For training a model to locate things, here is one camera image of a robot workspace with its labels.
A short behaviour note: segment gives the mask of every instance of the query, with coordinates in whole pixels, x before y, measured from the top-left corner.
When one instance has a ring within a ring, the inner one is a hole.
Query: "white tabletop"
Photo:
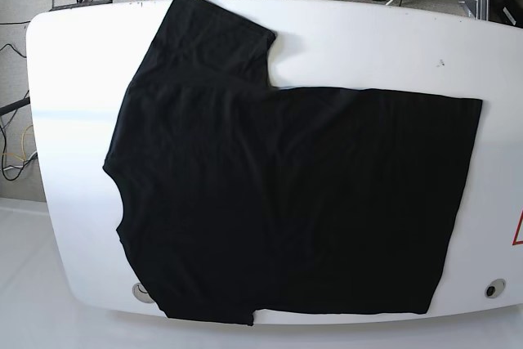
[[[523,31],[351,2],[213,1],[277,32],[269,57],[275,86],[381,88],[485,101],[444,274],[426,315],[264,310],[255,323],[403,320],[523,302],[523,244],[512,245],[523,208]],[[115,232],[122,203],[101,167],[123,94],[169,5],[48,12],[27,33],[38,157],[71,289],[87,304],[151,315],[163,313],[132,295],[137,278]],[[488,299],[485,288],[497,278],[507,288]]]

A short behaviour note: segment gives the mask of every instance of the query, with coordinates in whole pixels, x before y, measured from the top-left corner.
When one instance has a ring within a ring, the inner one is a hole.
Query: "white floor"
[[[509,349],[522,345],[521,306],[432,320],[251,328],[93,308],[78,302],[69,290],[46,205],[0,199],[1,348]]]

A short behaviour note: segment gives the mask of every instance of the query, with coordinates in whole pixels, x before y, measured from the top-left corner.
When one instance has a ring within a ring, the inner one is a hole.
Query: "t-shirt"
[[[177,319],[426,313],[481,101],[278,89],[274,40],[210,2],[173,0],[104,165],[132,269]]]

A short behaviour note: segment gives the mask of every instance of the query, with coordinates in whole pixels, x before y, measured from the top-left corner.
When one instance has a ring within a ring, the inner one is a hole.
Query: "black pole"
[[[13,102],[12,104],[3,106],[0,108],[0,116],[3,116],[4,114],[8,114],[9,112],[12,112],[13,110],[18,110],[22,106],[29,105],[31,103],[31,99],[29,97],[23,98],[22,100]]]

